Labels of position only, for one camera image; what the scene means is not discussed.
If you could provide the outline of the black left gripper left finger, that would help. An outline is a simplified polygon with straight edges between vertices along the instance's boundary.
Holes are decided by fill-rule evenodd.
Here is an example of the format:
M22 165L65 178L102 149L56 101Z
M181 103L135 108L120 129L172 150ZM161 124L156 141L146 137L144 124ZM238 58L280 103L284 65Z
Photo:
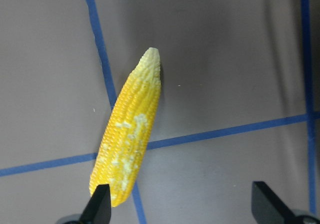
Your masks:
M98 185L82 212L79 223L109 224L112 213L110 196L108 184Z

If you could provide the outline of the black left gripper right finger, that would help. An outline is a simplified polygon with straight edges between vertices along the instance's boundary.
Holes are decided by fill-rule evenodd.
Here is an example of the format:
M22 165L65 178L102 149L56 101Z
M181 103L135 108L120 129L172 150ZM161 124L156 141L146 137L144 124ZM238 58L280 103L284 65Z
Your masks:
M259 224L293 223L295 214L264 181L253 181L251 212Z

